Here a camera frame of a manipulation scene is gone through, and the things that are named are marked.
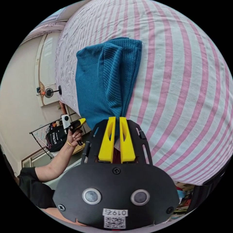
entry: striped bedsheet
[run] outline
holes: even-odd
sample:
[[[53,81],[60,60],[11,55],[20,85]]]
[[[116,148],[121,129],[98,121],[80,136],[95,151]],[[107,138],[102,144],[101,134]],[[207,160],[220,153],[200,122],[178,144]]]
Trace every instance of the striped bedsheet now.
[[[220,51],[161,3],[92,0],[69,19],[56,53],[60,100],[77,113],[76,52],[116,37],[143,42],[126,117],[145,132],[155,166],[175,181],[201,185],[233,152],[233,79]]]

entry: screw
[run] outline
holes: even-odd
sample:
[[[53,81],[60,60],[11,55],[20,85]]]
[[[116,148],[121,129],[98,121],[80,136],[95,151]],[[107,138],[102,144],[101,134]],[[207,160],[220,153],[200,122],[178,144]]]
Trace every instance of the screw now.
[[[112,171],[113,171],[113,174],[115,174],[115,175],[118,175],[121,173],[121,170],[118,167],[115,167]]]
[[[173,207],[169,207],[166,211],[167,214],[170,214],[174,211],[174,208]]]
[[[58,208],[59,208],[59,210],[61,210],[61,211],[65,211],[65,207],[64,207],[63,205],[61,205],[61,204],[58,205]]]

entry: sticker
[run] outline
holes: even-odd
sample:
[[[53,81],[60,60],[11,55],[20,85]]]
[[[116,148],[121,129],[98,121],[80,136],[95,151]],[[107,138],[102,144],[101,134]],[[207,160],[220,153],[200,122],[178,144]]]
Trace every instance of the sticker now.
[[[103,209],[103,216],[107,217],[127,217],[127,209]]]
[[[104,228],[107,229],[125,229],[125,217],[107,217],[104,216]]]

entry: handheld controller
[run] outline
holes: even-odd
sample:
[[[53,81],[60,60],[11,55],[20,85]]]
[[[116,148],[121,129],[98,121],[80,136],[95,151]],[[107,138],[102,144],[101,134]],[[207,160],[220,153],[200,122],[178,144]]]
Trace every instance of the handheld controller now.
[[[65,131],[65,134],[67,134],[68,129],[72,133],[74,133],[77,129],[79,129],[80,127],[82,127],[82,125],[86,122],[85,118],[81,118],[81,119],[78,119],[78,120],[76,120],[74,122],[71,122],[71,119],[70,119],[69,115],[63,115],[61,117],[61,120],[62,120],[62,124],[63,124],[63,128],[64,128],[64,131]],[[78,141],[78,144],[80,146],[83,145],[83,143],[81,141]]]
[[[153,166],[145,134],[124,117],[121,164],[113,164],[115,126],[115,117],[96,124],[81,164],[59,180],[54,203],[66,219],[103,230],[132,230],[166,221],[179,204],[173,180]]]

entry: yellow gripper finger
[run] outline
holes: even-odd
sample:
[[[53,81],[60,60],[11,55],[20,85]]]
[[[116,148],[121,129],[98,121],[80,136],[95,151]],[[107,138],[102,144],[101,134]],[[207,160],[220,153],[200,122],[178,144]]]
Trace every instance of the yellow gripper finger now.
[[[121,163],[135,161],[135,153],[130,136],[130,131],[125,117],[120,117],[120,148]]]
[[[116,117],[109,117],[106,130],[103,136],[99,152],[99,160],[104,162],[111,162],[113,160],[113,148],[115,138]]]
[[[82,126],[83,124],[86,123],[86,118],[79,119],[79,122],[80,122],[80,126]]]

